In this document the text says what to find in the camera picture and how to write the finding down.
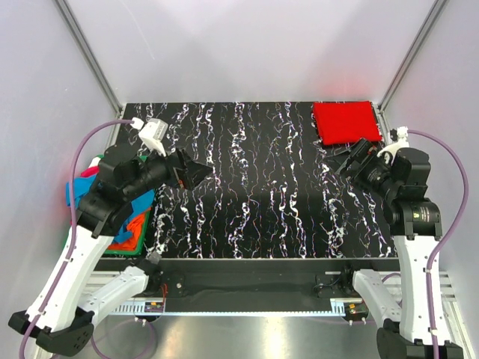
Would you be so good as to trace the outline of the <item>red t shirt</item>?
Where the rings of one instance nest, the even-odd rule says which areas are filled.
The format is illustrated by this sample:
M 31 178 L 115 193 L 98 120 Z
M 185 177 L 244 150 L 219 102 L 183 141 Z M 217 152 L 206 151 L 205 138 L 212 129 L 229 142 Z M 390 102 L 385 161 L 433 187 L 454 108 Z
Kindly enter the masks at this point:
M 312 113 L 318 135 L 326 146 L 355 143 L 362 138 L 371 142 L 382 140 L 369 101 L 315 102 Z

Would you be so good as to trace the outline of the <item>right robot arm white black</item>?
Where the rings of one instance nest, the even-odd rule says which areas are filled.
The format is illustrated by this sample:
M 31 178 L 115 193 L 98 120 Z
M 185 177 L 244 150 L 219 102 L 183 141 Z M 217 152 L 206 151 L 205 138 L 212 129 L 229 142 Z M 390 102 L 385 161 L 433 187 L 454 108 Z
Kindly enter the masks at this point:
M 376 326 L 381 358 L 463 358 L 442 311 L 439 260 L 442 240 L 438 206 L 426 197 L 429 156 L 405 140 L 379 150 L 361 139 L 335 157 L 335 172 L 383 200 L 400 264 L 401 302 L 373 269 L 340 277 L 348 296 L 360 295 Z

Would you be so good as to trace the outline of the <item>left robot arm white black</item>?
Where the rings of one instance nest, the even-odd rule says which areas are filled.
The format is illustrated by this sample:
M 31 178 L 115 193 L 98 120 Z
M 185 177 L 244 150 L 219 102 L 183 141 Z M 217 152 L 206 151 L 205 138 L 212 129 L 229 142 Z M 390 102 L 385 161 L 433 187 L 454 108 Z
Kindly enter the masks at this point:
M 195 189 L 213 168 L 195 162 L 183 148 L 146 159 L 113 145 L 99 161 L 93 184 L 78 203 L 62 252 L 47 284 L 27 309 L 13 313 L 8 325 L 26 340 L 54 355 L 77 355 L 95 327 L 115 308 L 137 294 L 161 289 L 156 259 L 140 258 L 86 299 L 82 292 L 100 257 L 133 213 L 132 202 L 164 185 Z

